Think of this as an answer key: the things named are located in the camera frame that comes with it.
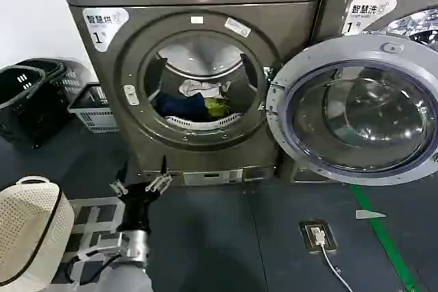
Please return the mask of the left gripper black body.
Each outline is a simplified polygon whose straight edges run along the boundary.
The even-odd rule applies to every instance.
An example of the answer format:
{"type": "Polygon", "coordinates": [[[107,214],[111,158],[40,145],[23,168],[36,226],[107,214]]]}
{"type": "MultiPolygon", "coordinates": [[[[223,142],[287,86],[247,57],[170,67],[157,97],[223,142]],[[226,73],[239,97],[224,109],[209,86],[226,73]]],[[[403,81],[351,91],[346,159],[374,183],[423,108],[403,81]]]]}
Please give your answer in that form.
{"type": "Polygon", "coordinates": [[[157,190],[146,190],[146,183],[137,183],[127,186],[127,193],[119,197],[125,209],[118,232],[141,230],[151,233],[149,221],[149,207],[152,202],[161,196],[157,190]]]}

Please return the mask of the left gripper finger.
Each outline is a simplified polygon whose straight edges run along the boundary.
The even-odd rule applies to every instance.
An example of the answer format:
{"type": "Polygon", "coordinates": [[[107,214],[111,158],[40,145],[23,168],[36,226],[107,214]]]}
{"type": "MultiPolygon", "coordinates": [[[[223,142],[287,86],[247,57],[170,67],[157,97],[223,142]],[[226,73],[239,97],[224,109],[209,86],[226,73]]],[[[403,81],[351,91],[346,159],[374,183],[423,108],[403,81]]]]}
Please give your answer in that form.
{"type": "Polygon", "coordinates": [[[117,171],[114,181],[109,184],[111,189],[116,193],[118,197],[124,196],[129,192],[128,189],[125,187],[127,169],[128,161],[125,161],[122,167],[117,171]]]}
{"type": "Polygon", "coordinates": [[[151,183],[149,183],[145,187],[146,193],[155,193],[163,194],[172,182],[172,176],[168,171],[168,164],[166,155],[162,157],[162,164],[159,175],[153,179],[151,183]]]}

